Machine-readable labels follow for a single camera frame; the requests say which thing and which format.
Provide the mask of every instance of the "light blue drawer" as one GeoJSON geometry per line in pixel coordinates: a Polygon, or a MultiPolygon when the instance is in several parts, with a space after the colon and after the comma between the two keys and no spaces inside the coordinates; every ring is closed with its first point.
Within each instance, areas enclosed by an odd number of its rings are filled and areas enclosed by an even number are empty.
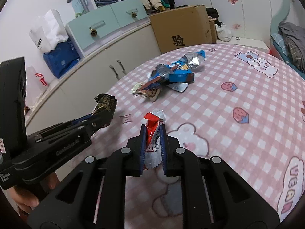
{"type": "Polygon", "coordinates": [[[109,5],[84,14],[69,22],[68,25],[81,49],[85,49],[96,40],[120,28],[109,5]],[[90,27],[97,31],[97,36],[91,36],[90,27]]]}
{"type": "Polygon", "coordinates": [[[120,27],[124,27],[132,22],[136,22],[147,17],[141,0],[126,0],[110,5],[120,27]],[[137,17],[132,18],[132,12],[137,13],[137,17]]]}

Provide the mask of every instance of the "gingham pattern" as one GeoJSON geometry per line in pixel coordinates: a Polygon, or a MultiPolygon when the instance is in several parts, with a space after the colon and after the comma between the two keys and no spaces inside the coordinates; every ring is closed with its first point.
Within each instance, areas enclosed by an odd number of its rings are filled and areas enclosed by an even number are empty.
{"type": "MultiPolygon", "coordinates": [[[[230,44],[206,44],[186,47],[150,60],[122,78],[108,92],[118,100],[111,125],[93,137],[93,144],[74,160],[76,166],[88,155],[109,156],[139,135],[143,116],[153,109],[166,114],[167,131],[192,123],[196,134],[208,141],[209,153],[222,157],[275,210],[289,160],[305,159],[301,113],[305,100],[303,79],[288,65],[256,49],[230,44]],[[195,82],[184,93],[165,89],[151,103],[132,96],[131,88],[145,82],[157,64],[172,63],[189,51],[206,51],[205,69],[196,72],[195,82]],[[256,51],[278,68],[273,79],[236,58],[235,52],[256,51]],[[228,92],[224,82],[238,89],[228,92]],[[239,124],[232,116],[235,107],[249,113],[249,124],[239,124]]],[[[126,228],[182,228],[182,216],[160,218],[152,209],[153,201],[164,194],[167,185],[157,179],[154,170],[126,183],[126,228]]]]}

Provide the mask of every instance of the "blue bag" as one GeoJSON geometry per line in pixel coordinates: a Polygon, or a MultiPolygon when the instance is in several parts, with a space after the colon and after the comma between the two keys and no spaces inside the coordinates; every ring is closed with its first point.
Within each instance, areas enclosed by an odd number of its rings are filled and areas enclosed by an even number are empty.
{"type": "Polygon", "coordinates": [[[71,42],[58,43],[56,48],[49,53],[43,54],[43,59],[47,63],[53,75],[60,78],[80,60],[80,57],[71,42]]]}

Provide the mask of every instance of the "tablecloth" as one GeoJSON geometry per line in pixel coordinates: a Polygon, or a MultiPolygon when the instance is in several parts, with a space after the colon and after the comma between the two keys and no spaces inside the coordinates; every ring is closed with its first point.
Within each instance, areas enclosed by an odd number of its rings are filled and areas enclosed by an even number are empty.
{"type": "MultiPolygon", "coordinates": [[[[156,57],[123,77],[108,92],[118,100],[111,125],[72,161],[107,157],[139,135],[147,112],[163,110],[168,135],[197,156],[220,156],[283,220],[303,193],[305,82],[288,65],[256,49],[205,44],[156,57]],[[133,96],[157,64],[173,63],[189,51],[204,50],[204,68],[183,93],[164,88],[152,103],[133,96]]],[[[127,177],[125,228],[182,228],[179,178],[162,167],[141,178],[127,177]]]]}

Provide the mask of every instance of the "human hand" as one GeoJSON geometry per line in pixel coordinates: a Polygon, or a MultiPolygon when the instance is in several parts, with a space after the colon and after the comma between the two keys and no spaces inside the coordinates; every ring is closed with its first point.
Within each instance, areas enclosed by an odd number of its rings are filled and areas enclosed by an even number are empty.
{"type": "MultiPolygon", "coordinates": [[[[50,189],[55,189],[60,182],[55,172],[46,177],[46,181],[50,189]]],[[[37,207],[39,204],[38,198],[24,188],[14,186],[8,191],[12,199],[16,202],[17,206],[26,213],[30,213],[32,208],[37,207]]]]}

